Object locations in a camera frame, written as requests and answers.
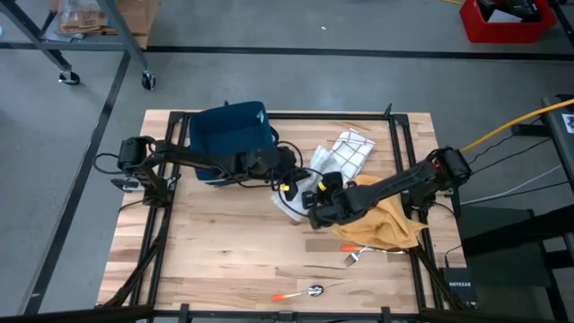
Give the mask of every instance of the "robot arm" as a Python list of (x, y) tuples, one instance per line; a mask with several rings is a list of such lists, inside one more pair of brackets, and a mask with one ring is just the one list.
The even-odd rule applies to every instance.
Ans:
[[(155, 151), (147, 155), (147, 148)], [(297, 159), (287, 147), (258, 149), (253, 152), (233, 153), (227, 156), (206, 156), (187, 147), (156, 141), (149, 136), (132, 137), (120, 146), (117, 167), (128, 177), (136, 178), (144, 188), (143, 203), (163, 207), (169, 202), (169, 184), (157, 176), (153, 168), (163, 162), (211, 171), (220, 179), (241, 182), (249, 179), (299, 180), (308, 177), (304, 170), (292, 171)]]
[(309, 221), (313, 229), (333, 223), (351, 223), (362, 218), (379, 201), (405, 191), (410, 205), (430, 206), (437, 191), (458, 187), (466, 183), (470, 175), (470, 167), (461, 152), (438, 149), (411, 169), (375, 184), (357, 186), (351, 182), (348, 188), (331, 188), (325, 203), (310, 208)]

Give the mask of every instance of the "orange cloth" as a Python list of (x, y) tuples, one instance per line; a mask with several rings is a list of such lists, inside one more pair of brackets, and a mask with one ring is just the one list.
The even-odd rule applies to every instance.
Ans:
[[(368, 175), (359, 175), (354, 179), (358, 185), (369, 185), (380, 180)], [(408, 249), (419, 244), (416, 237), (427, 227), (404, 216), (401, 197), (397, 194), (378, 202), (375, 208), (355, 222), (333, 225), (331, 232), (362, 246)]]

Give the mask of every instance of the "concrete floor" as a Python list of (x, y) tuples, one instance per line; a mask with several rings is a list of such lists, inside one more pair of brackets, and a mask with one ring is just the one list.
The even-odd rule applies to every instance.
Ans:
[[(44, 3), (19, 2), (39, 24), (47, 12)], [(457, 10), (455, 4), (434, 0), (170, 0), (164, 2), (156, 19), (152, 44), (571, 52), (559, 27), (533, 45), (470, 44)], [(0, 26), (4, 27), (0, 41), (22, 39), (1, 15)], [(395, 111), (432, 113), (439, 143), (459, 147), (539, 108), (543, 96), (572, 93), (574, 85), (574, 65), (568, 63), (147, 56), (158, 86), (154, 92), (144, 91), (141, 67), (130, 64), (101, 152), (116, 152), (122, 139), (139, 134), (146, 109), (208, 109), (224, 100), (261, 100), (270, 110), (377, 111), (393, 102)], [(39, 52), (0, 50), (0, 134), (4, 139), (0, 148), (5, 156), (0, 160), (4, 175), (0, 182), (0, 316), (22, 310), (121, 54), (66, 52), (65, 57), (83, 85), (56, 83), (56, 68)], [(485, 165), (537, 140), (513, 139), (476, 164)], [(507, 190), (560, 163), (550, 144), (520, 158), (519, 164), (504, 162), (472, 178), (462, 189), (463, 200)], [(562, 180), (564, 174), (557, 170), (528, 188)], [(90, 175), (42, 311), (86, 309), (94, 304), (121, 197), (107, 176)], [(568, 205), (571, 199), (570, 190), (559, 187), (484, 205), (543, 213)], [(550, 247), (561, 246), (553, 243)], [(568, 274), (558, 273), (563, 276), (563, 296), (572, 300), (574, 280)], [(547, 306), (531, 292), (508, 291), (508, 297), (524, 302), (525, 306), (516, 308), (526, 311), (524, 315), (547, 316)]]

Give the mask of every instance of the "blue bag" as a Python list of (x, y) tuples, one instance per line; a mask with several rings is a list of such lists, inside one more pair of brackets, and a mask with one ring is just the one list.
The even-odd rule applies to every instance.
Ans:
[[(209, 156), (226, 156), (275, 147), (279, 134), (269, 125), (262, 102), (225, 105), (191, 116), (189, 120), (189, 148)], [(219, 179), (209, 170), (196, 169), (197, 179), (209, 185), (223, 186), (234, 183)]]

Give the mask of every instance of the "white cloth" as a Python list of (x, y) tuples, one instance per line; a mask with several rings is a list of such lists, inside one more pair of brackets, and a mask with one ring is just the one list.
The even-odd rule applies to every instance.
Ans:
[[(318, 146), (313, 157), (311, 157), (309, 167), (323, 174), (331, 171), (340, 171), (343, 174), (343, 183), (346, 183), (359, 174), (374, 145), (375, 142), (365, 138), (359, 134), (358, 131), (349, 129), (339, 135), (331, 150), (327, 150), (323, 146)], [(297, 196), (295, 196), (291, 202), (285, 199), (283, 192), (280, 191), (279, 194), (283, 195), (283, 200), (291, 208), (299, 213), (307, 214), (307, 210), (303, 209), (301, 195), (308, 190), (316, 191), (317, 183), (320, 180), (320, 176), (313, 172), (310, 177), (298, 181)], [(277, 193), (273, 193), (271, 199), (293, 220), (302, 221), (304, 219), (303, 216), (294, 213), (285, 206), (277, 196)]]

